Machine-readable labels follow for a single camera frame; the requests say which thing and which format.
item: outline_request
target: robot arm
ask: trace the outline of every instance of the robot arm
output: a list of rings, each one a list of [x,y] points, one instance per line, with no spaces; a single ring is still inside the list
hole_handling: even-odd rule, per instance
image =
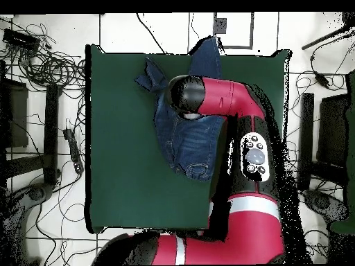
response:
[[[151,265],[266,264],[282,260],[284,244],[265,111],[245,84],[178,76],[166,89],[167,103],[181,114],[228,117],[223,155],[209,228],[227,224],[223,240],[158,236],[148,250]],[[132,250],[127,263],[143,253]]]

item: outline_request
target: jeans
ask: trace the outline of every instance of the jeans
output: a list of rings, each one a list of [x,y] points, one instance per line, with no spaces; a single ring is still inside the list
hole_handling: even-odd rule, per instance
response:
[[[157,95],[154,124],[165,160],[176,173],[209,181],[214,173],[218,136],[225,119],[221,116],[203,116],[193,121],[180,118],[164,100],[168,81],[163,71],[153,60],[146,58],[145,72],[136,78],[136,82]],[[221,77],[215,37],[203,40],[193,52],[189,75]]]

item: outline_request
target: black cable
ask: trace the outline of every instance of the black cable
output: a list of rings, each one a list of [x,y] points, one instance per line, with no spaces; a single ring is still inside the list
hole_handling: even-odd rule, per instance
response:
[[[46,235],[43,231],[41,231],[40,227],[38,226],[38,219],[40,218],[40,215],[41,215],[41,212],[42,212],[42,203],[40,204],[40,212],[38,213],[38,216],[36,218],[36,221],[35,221],[35,226],[37,227],[37,230],[43,235],[43,236],[46,236],[47,238],[51,239],[53,242],[54,242],[54,248],[52,249],[52,252],[48,255],[46,261],[44,261],[44,266],[46,266],[49,258],[52,256],[55,248],[57,247],[57,242],[52,239],[50,236]]]
[[[306,233],[304,233],[304,239],[306,239],[306,236],[312,232],[320,233],[320,234],[324,235],[326,237],[326,239],[329,239],[329,236],[324,231],[321,231],[319,229],[311,229],[311,230],[307,231]],[[321,256],[326,258],[326,260],[328,259],[328,256],[327,256],[328,255],[328,249],[327,249],[328,246],[324,246],[323,244],[320,244],[320,243],[318,243],[316,246],[312,246],[307,242],[306,242],[306,246],[312,250],[312,252],[309,252],[311,256],[313,256],[315,254],[315,252],[317,252]]]
[[[138,13],[136,13],[137,17],[138,17],[138,20],[141,24],[143,24],[144,28],[147,29],[147,31],[150,33],[150,35],[153,37],[155,43],[157,43],[157,45],[159,46],[160,50],[162,50],[162,52],[164,54],[166,54],[166,52],[163,50],[163,48],[160,46],[160,44],[158,43],[158,41],[155,39],[154,35],[152,34],[152,32],[150,31],[150,29],[145,25],[145,23],[141,20],[141,18],[139,17]]]
[[[345,39],[345,38],[352,37],[352,36],[354,36],[354,35],[355,35],[355,31],[352,32],[352,33],[350,33],[350,34],[346,34],[346,35],[340,36],[340,37],[338,37],[338,38],[336,38],[336,39],[333,39],[333,40],[331,40],[331,41],[329,41],[329,42],[327,42],[327,43],[324,43],[324,44],[318,46],[318,47],[313,51],[313,53],[312,53],[312,56],[311,56],[310,61],[311,61],[311,68],[312,68],[312,71],[313,71],[313,73],[315,74],[315,79],[316,79],[323,87],[327,88],[327,89],[330,90],[330,91],[337,91],[337,90],[339,90],[339,89],[344,89],[344,90],[346,90],[345,88],[343,88],[343,85],[344,85],[344,83],[345,83],[344,77],[342,76],[343,83],[342,83],[342,85],[341,85],[340,87],[338,87],[337,85],[335,85],[335,83],[334,83],[334,77],[335,77],[335,75],[337,74],[338,70],[339,70],[339,69],[341,68],[341,66],[343,65],[343,63],[344,63],[344,61],[345,61],[345,58],[347,57],[347,55],[349,54],[349,52],[351,51],[351,49],[355,46],[355,42],[349,47],[349,49],[347,50],[347,52],[346,52],[346,54],[345,54],[345,56],[344,56],[342,62],[340,63],[339,67],[336,69],[336,72],[332,75],[332,77],[331,77],[331,85],[329,84],[329,81],[328,81],[327,77],[325,76],[325,74],[318,73],[318,72],[314,69],[314,67],[313,67],[313,61],[314,61],[314,59],[315,59],[314,54],[315,54],[315,52],[316,52],[319,48],[322,48],[323,46],[326,46],[326,45],[328,45],[328,44],[330,44],[330,43],[334,43],[334,42],[336,42],[336,41],[338,41],[338,40],[340,40],[340,39]]]
[[[197,38],[200,39],[200,36],[197,34],[197,32],[195,31],[195,29],[194,29],[193,26],[192,26],[193,18],[194,18],[194,17],[195,17],[195,13],[192,14],[191,28],[192,28],[192,30],[195,32],[195,34],[197,35]]]
[[[71,259],[71,257],[73,257],[73,256],[75,256],[75,255],[88,254],[88,253],[93,252],[93,251],[96,251],[96,248],[94,248],[94,249],[92,249],[92,250],[89,250],[89,251],[86,251],[86,252],[74,253],[74,254],[70,255],[70,257],[68,258],[68,260],[66,261],[66,263],[64,264],[64,266],[69,265],[68,262],[69,262],[69,260]]]

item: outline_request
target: silver stripe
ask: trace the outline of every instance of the silver stripe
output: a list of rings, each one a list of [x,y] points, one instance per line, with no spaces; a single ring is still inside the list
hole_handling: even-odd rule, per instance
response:
[[[183,239],[176,237],[176,260],[175,265],[185,264],[185,245]]]
[[[214,204],[213,204],[213,202],[210,202],[209,203],[209,212],[208,212],[208,217],[210,217],[211,216],[211,214],[212,214],[212,210],[214,209]]]
[[[276,203],[269,199],[255,196],[245,196],[231,199],[228,202],[232,203],[230,213],[239,211],[258,211],[275,216],[278,220],[280,220],[279,209],[277,208]]]

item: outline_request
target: green table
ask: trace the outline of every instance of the green table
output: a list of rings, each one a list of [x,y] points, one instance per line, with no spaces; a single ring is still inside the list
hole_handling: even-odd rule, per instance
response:
[[[187,74],[191,61],[190,55],[104,54],[91,46],[91,225],[205,228],[213,188],[175,174],[165,162],[153,124],[155,96],[135,82],[147,56],[169,80]],[[221,56],[223,79],[265,91],[280,133],[290,56]]]

